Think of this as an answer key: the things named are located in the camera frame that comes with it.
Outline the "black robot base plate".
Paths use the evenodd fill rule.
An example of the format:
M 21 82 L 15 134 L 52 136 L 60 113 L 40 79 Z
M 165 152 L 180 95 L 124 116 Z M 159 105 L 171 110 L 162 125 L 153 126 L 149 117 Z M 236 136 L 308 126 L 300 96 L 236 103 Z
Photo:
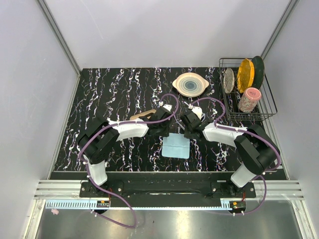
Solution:
M 221 199 L 255 199 L 255 187 L 230 184 L 230 172 L 108 172 L 101 187 L 137 208 L 222 207 Z

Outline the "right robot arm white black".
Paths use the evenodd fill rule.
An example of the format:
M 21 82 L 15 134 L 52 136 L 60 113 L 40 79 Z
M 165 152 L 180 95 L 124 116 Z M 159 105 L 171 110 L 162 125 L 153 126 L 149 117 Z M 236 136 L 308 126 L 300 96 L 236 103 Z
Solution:
M 226 191 L 231 197 L 238 197 L 244 192 L 244 186 L 257 176 L 270 169 L 277 161 L 281 164 L 278 147 L 258 124 L 250 127 L 232 127 L 218 123 L 202 122 L 193 111 L 180 117 L 185 125 L 184 137 L 205 139 L 219 142 L 237 149 L 242 165 L 232 174 Z

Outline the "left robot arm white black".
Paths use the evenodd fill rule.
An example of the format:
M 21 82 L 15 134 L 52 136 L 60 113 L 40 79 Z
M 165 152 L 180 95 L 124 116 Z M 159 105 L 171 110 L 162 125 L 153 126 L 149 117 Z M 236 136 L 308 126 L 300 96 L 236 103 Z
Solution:
M 86 131 L 78 140 L 79 159 L 87 164 L 89 178 L 93 180 L 90 191 L 103 197 L 108 190 L 105 161 L 116 142 L 128 138 L 143 138 L 146 135 L 169 135 L 172 106 L 165 104 L 154 113 L 131 121 L 100 122 Z

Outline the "light blue cleaning cloth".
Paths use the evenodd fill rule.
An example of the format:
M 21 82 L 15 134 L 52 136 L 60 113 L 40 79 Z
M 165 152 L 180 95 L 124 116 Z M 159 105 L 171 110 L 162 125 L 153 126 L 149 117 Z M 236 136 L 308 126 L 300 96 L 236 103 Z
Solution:
M 190 140 L 183 134 L 170 133 L 163 138 L 162 151 L 163 157 L 188 159 L 190 154 Z

